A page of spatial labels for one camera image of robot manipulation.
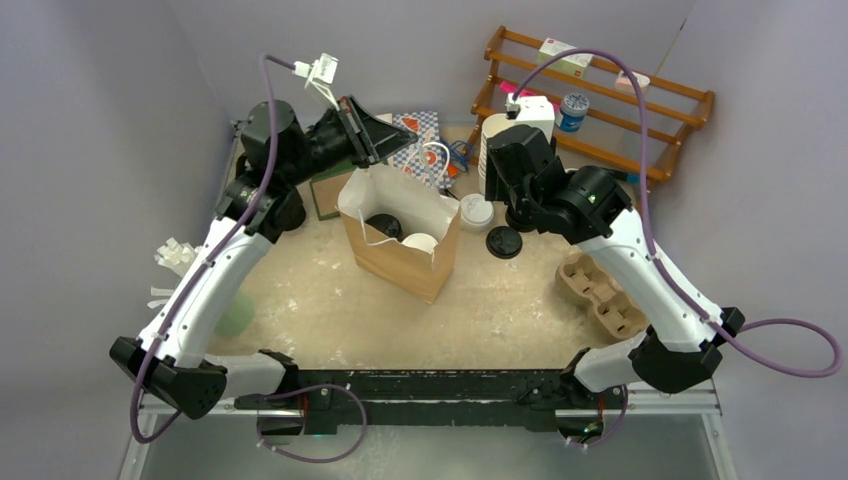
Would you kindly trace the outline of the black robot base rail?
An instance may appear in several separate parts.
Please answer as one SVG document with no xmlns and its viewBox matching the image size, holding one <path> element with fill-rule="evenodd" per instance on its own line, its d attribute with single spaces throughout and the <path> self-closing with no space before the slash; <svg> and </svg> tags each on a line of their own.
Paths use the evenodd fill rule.
<svg viewBox="0 0 848 480">
<path fill-rule="evenodd" d="M 237 399 L 240 409 L 299 410 L 310 435 L 342 425 L 521 427 L 594 438 L 623 391 L 591 393 L 561 369 L 343 370 L 288 367 L 272 394 Z"/>
</svg>

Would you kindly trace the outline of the brown kraft paper bag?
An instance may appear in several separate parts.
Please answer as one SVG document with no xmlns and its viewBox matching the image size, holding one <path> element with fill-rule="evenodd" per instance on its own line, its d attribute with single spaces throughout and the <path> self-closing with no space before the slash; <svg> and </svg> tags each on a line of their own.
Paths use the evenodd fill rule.
<svg viewBox="0 0 848 480">
<path fill-rule="evenodd" d="M 356 169 L 337 199 L 337 210 L 355 263 L 431 304 L 451 276 L 457 258 L 459 201 L 386 164 Z M 397 217 L 403 239 L 427 233 L 439 244 L 432 255 L 405 247 L 365 224 L 375 214 Z"/>
</svg>

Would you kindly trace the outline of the single black cup lid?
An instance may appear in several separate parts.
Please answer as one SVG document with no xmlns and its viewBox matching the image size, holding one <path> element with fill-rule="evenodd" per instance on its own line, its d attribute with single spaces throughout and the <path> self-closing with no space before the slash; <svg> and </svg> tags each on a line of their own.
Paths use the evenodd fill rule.
<svg viewBox="0 0 848 480">
<path fill-rule="evenodd" d="M 388 213 L 375 214 L 365 220 L 365 224 L 382 233 L 387 238 L 403 240 L 403 227 L 400 220 Z"/>
</svg>

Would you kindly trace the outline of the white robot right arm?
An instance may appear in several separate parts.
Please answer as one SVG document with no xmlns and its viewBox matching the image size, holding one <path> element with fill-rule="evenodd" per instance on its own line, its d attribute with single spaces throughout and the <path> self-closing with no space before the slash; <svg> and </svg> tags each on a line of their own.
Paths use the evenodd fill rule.
<svg viewBox="0 0 848 480">
<path fill-rule="evenodd" d="M 554 141 L 536 127 L 512 126 L 487 143 L 486 196 L 503 201 L 521 223 L 562 236 L 609 274 L 646 316 L 636 337 L 586 349 L 566 367 L 564 399 L 584 407 L 601 391 L 643 381 L 680 393 L 710 379 L 723 355 L 722 334 L 736 335 L 744 315 L 701 297 L 648 239 L 630 196 L 597 166 L 567 169 Z"/>
</svg>

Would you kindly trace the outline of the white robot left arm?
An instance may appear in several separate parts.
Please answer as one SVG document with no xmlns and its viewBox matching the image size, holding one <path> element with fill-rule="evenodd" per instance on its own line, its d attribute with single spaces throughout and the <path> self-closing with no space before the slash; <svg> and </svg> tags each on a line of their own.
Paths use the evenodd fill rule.
<svg viewBox="0 0 848 480">
<path fill-rule="evenodd" d="M 117 338 L 110 349 L 134 383 L 132 414 L 143 394 L 192 419 L 226 398 L 260 395 L 275 409 L 292 405 L 298 382 L 288 375 L 295 369 L 290 358 L 271 351 L 212 357 L 213 331 L 247 275 L 284 232 L 304 221 L 302 183 L 344 162 L 380 164 L 418 137 L 344 96 L 310 127 L 287 102 L 260 103 L 240 139 L 242 169 L 216 206 L 199 256 L 149 325 Z"/>
</svg>

